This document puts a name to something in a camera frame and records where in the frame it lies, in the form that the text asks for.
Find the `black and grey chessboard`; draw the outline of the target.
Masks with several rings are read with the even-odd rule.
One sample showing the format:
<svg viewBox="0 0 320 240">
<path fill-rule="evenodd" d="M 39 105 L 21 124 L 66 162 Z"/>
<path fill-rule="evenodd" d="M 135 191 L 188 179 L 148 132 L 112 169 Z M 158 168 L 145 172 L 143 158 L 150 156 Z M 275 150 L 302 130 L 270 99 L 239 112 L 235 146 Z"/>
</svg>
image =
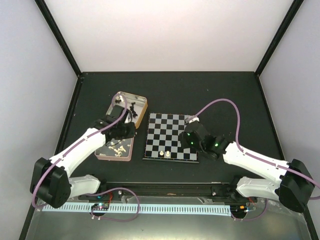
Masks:
<svg viewBox="0 0 320 240">
<path fill-rule="evenodd" d="M 185 120 L 189 117 L 184 114 L 150 113 L 143 159 L 197 164 L 197 152 L 190 148 L 183 149 L 179 141 L 179 134 L 185 130 Z M 170 157 L 166 157 L 166 151 L 170 152 Z"/>
</svg>

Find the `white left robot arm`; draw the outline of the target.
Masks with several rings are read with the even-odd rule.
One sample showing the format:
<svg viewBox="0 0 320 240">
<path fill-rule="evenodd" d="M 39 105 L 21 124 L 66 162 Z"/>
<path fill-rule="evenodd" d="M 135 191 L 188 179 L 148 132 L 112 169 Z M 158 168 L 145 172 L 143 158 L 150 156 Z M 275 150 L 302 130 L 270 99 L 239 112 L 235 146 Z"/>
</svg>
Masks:
<svg viewBox="0 0 320 240">
<path fill-rule="evenodd" d="M 108 188 L 98 178 L 92 175 L 71 175 L 89 155 L 109 141 L 135 136 L 135 124 L 132 120 L 127 120 L 130 114 L 126 107 L 115 105 L 110 114 L 96 120 L 68 148 L 49 159 L 39 158 L 34 164 L 30 183 L 32 206 L 38 208 L 36 201 L 42 200 L 53 208 L 59 208 L 68 199 L 81 195 L 103 199 Z"/>
</svg>

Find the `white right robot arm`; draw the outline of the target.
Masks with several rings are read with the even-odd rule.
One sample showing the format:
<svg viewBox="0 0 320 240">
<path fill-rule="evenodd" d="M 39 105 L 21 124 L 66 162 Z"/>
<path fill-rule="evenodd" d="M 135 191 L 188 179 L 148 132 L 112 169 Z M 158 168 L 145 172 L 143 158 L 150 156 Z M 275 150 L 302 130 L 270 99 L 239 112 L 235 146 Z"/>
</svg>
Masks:
<svg viewBox="0 0 320 240">
<path fill-rule="evenodd" d="M 243 197 L 258 197 L 278 201 L 291 211 L 303 213 L 311 200 L 316 184 L 306 165 L 298 159 L 288 162 L 264 156 L 235 141 L 211 135 L 197 120 L 188 123 L 178 139 L 184 149 L 221 159 L 259 176 L 243 176 L 228 187 L 228 198 L 234 202 Z"/>
</svg>

